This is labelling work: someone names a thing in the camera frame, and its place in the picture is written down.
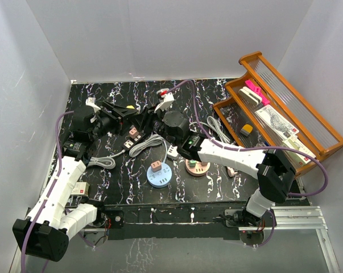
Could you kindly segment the white slanted power strip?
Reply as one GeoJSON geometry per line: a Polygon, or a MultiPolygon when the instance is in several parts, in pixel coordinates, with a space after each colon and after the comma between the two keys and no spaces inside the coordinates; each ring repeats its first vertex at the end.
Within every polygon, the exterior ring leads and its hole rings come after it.
{"type": "Polygon", "coordinates": [[[176,160],[179,157],[179,153],[177,151],[177,147],[170,145],[170,147],[167,150],[167,157],[171,160],[176,160]]]}

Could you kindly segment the pink cube adapter top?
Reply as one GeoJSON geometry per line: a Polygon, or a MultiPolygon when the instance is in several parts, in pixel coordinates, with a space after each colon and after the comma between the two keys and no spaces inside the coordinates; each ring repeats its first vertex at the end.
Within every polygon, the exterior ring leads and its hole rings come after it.
{"type": "Polygon", "coordinates": [[[151,167],[152,172],[158,172],[162,169],[162,163],[161,161],[157,160],[155,162],[152,162],[150,167],[151,167]]]}

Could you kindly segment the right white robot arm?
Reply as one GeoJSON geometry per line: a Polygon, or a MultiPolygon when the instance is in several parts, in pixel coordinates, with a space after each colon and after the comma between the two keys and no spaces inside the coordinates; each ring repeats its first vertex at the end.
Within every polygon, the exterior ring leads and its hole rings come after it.
{"type": "Polygon", "coordinates": [[[136,113],[131,123],[144,134],[159,134],[176,146],[185,159],[216,163],[257,179],[258,189],[247,199],[243,210],[230,217],[237,224],[257,225],[272,206],[288,197],[296,170],[280,150],[245,150],[209,139],[206,134],[191,131],[189,121],[178,111],[147,107],[136,113]]]}

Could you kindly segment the blue round power strip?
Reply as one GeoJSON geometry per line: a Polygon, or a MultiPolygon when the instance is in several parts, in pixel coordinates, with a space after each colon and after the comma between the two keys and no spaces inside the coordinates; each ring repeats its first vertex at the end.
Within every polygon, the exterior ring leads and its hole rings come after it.
{"type": "Polygon", "coordinates": [[[161,163],[161,168],[154,171],[151,166],[147,170],[148,183],[154,188],[166,187],[172,179],[172,169],[166,163],[161,163]]]}

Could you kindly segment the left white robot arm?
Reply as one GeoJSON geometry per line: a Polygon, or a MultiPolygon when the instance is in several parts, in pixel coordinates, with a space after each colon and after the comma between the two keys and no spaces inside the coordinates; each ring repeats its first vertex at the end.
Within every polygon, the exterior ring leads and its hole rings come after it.
{"type": "Polygon", "coordinates": [[[85,172],[96,141],[107,133],[123,134],[138,115],[136,109],[103,101],[101,106],[88,101],[67,112],[71,124],[63,139],[57,139],[58,160],[53,175],[36,205],[13,224],[13,233],[21,250],[21,264],[26,255],[57,262],[64,256],[69,241],[88,224],[100,227],[107,214],[98,204],[80,204],[65,214],[67,201],[85,172]]]}

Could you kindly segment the pink round power strip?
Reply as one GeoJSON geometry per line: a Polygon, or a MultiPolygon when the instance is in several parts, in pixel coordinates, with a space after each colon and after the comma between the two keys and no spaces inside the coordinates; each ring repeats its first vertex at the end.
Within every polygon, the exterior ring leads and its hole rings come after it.
{"type": "Polygon", "coordinates": [[[189,168],[189,165],[188,165],[189,161],[190,160],[188,159],[185,160],[185,168],[187,172],[194,177],[204,176],[210,168],[210,163],[198,162],[198,161],[196,161],[195,168],[189,168]]]}

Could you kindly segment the black power strip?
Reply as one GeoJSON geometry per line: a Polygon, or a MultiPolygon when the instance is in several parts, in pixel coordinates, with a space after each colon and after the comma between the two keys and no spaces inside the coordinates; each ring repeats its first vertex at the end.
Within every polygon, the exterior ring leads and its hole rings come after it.
{"type": "Polygon", "coordinates": [[[139,135],[135,139],[131,139],[129,133],[127,133],[122,144],[123,149],[125,151],[129,151],[134,145],[144,141],[146,139],[146,136],[146,134],[139,132],[139,135]]]}

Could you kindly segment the pink cube adapter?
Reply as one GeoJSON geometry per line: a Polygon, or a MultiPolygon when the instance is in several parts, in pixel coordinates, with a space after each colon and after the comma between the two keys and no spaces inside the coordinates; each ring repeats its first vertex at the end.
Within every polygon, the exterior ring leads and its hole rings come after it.
{"type": "Polygon", "coordinates": [[[158,172],[162,169],[162,163],[161,161],[157,160],[155,162],[152,162],[150,167],[151,167],[152,172],[158,172]]]}
{"type": "Polygon", "coordinates": [[[135,139],[138,135],[139,135],[139,132],[138,132],[138,130],[135,127],[130,129],[129,136],[130,136],[131,139],[135,139]]]}

